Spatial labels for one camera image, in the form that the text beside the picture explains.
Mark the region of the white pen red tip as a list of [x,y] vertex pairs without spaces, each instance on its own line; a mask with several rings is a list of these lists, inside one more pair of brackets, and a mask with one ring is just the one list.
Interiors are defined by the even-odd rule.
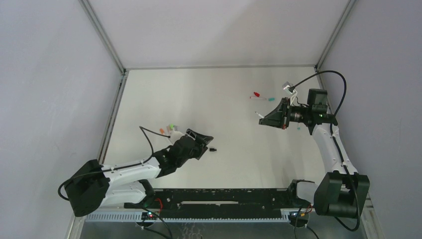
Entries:
[[251,100],[264,100],[264,101],[267,101],[267,98],[264,98],[264,97],[250,96],[249,98]]

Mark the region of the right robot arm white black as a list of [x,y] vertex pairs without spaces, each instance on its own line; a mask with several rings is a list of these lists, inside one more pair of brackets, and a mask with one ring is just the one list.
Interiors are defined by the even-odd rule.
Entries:
[[293,180],[288,189],[295,204],[311,205],[320,216],[356,219],[363,210],[370,181],[352,165],[339,137],[338,123],[327,109],[327,92],[310,89],[305,105],[294,106],[290,98],[282,98],[274,110],[260,116],[259,124],[286,129],[293,122],[302,123],[318,146],[325,176],[320,183]]

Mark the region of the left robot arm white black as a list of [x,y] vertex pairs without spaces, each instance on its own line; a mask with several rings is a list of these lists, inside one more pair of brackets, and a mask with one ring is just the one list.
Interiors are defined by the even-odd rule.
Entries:
[[86,162],[59,186],[59,196],[70,203],[76,217],[105,206],[149,204],[155,194],[149,180],[176,172],[189,159],[199,160],[214,139],[191,129],[172,131],[167,138],[170,145],[152,151],[146,159],[121,165],[99,164],[96,159]]

